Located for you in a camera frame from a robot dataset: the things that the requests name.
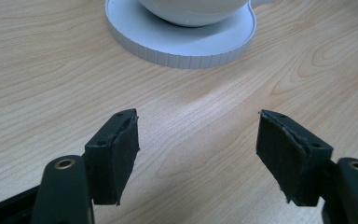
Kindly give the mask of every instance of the white bowl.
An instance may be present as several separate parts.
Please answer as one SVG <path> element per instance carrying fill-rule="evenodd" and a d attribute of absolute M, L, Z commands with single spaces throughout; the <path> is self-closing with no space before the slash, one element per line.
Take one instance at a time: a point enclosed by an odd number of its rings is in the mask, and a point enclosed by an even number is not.
<path fill-rule="evenodd" d="M 198 27 L 224 20 L 248 0 L 139 0 L 153 14 L 174 24 Z"/>

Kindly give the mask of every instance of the round tray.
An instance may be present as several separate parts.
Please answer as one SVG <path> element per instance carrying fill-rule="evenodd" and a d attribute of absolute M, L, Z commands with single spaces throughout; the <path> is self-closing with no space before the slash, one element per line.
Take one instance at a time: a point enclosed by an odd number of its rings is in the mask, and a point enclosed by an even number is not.
<path fill-rule="evenodd" d="M 115 40 L 151 63 L 176 68 L 209 68 L 238 59 L 255 34 L 248 2 L 229 18 L 202 27 L 182 27 L 149 12 L 138 0 L 106 0 Z"/>

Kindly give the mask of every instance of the black plastic part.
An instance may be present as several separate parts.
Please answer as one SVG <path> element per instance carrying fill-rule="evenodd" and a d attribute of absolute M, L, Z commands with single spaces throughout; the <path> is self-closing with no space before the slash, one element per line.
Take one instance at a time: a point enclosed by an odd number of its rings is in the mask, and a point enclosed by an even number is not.
<path fill-rule="evenodd" d="M 94 204 L 120 204 L 139 151 L 135 109 L 116 113 L 86 144 L 83 155 Z"/>
<path fill-rule="evenodd" d="M 38 187 L 0 202 L 0 223 L 29 223 Z"/>
<path fill-rule="evenodd" d="M 358 160 L 341 158 L 337 170 L 337 190 L 348 221 L 358 223 Z"/>
<path fill-rule="evenodd" d="M 260 112 L 256 153 L 284 192 L 287 202 L 316 206 L 319 174 L 328 166 L 333 148 L 287 116 Z"/>
<path fill-rule="evenodd" d="M 94 223 L 82 157 L 64 156 L 46 166 L 31 223 Z"/>

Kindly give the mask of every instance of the wooden table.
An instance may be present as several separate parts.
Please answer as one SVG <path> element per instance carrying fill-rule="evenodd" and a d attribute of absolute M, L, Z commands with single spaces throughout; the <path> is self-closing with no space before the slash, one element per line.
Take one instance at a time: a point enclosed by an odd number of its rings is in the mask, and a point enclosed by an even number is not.
<path fill-rule="evenodd" d="M 0 201 L 81 155 L 116 112 L 137 108 L 141 151 L 122 205 L 97 223 L 320 223 L 286 204 L 255 155 L 261 109 L 358 158 L 358 0 L 255 9 L 239 60 L 205 70 L 146 62 L 108 32 L 104 1 L 0 0 Z"/>

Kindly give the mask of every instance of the wood grain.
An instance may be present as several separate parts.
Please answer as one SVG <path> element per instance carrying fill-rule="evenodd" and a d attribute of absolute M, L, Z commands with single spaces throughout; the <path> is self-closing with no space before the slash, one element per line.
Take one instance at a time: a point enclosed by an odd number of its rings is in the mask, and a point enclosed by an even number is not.
<path fill-rule="evenodd" d="M 243 57 L 180 70 L 124 50 L 102 0 L 0 0 L 0 201 L 135 107 L 141 152 L 122 205 L 95 206 L 97 223 L 321 223 L 324 202 L 286 204 L 255 155 L 257 111 L 295 119 L 333 161 L 358 158 L 358 0 L 255 13 Z"/>

